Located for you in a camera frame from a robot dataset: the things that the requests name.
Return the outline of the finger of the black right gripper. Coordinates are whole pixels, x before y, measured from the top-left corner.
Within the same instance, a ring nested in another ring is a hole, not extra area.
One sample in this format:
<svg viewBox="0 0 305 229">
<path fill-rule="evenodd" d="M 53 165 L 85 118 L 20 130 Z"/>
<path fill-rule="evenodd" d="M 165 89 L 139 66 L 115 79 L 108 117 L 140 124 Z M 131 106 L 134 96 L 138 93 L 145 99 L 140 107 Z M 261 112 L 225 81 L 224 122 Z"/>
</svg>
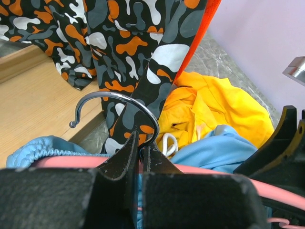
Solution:
<svg viewBox="0 0 305 229">
<path fill-rule="evenodd" d="M 238 168 L 235 174 L 254 174 L 276 159 L 292 141 L 297 129 L 297 108 L 293 105 L 283 107 L 277 127 L 269 139 Z"/>
<path fill-rule="evenodd" d="M 305 121 L 299 121 L 288 147 L 271 163 L 251 175 L 252 179 L 274 186 L 305 187 Z"/>
</svg>

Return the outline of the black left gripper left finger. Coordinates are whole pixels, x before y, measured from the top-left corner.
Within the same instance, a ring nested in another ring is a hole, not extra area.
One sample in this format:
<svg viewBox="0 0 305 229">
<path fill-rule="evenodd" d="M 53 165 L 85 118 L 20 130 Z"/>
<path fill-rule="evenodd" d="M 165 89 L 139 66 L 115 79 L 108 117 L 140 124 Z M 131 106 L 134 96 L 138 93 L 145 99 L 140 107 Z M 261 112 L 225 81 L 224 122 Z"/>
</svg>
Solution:
<svg viewBox="0 0 305 229">
<path fill-rule="evenodd" d="M 39 137 L 9 155 L 0 171 L 3 229 L 134 229 L 138 205 L 138 133 L 97 167 L 37 168 L 43 159 L 98 160 L 59 137 Z"/>
</svg>

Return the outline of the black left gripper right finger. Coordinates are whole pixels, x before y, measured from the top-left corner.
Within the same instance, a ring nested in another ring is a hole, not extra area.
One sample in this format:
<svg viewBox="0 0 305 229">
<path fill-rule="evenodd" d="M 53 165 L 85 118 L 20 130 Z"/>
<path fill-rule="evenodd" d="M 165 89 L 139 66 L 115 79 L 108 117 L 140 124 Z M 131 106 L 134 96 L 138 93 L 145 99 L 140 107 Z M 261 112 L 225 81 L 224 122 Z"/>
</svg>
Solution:
<svg viewBox="0 0 305 229">
<path fill-rule="evenodd" d="M 145 229 L 266 229 L 267 213 L 252 182 L 240 175 L 185 174 L 152 135 L 142 150 Z"/>
</svg>

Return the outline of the light blue shorts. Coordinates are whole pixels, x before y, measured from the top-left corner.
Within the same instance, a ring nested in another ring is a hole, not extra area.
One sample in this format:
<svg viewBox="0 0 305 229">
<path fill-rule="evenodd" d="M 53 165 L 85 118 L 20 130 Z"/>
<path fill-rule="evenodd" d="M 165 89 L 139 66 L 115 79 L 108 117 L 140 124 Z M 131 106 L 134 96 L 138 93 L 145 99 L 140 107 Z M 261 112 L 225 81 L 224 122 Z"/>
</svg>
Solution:
<svg viewBox="0 0 305 229">
<path fill-rule="evenodd" d="M 203 139 L 180 149 L 170 161 L 178 165 L 232 173 L 256 150 L 252 143 L 241 137 L 232 127 L 218 125 Z M 9 155 L 6 167 L 30 167 L 46 157 L 90 155 L 75 143 L 56 136 L 43 136 L 31 140 Z"/>
</svg>

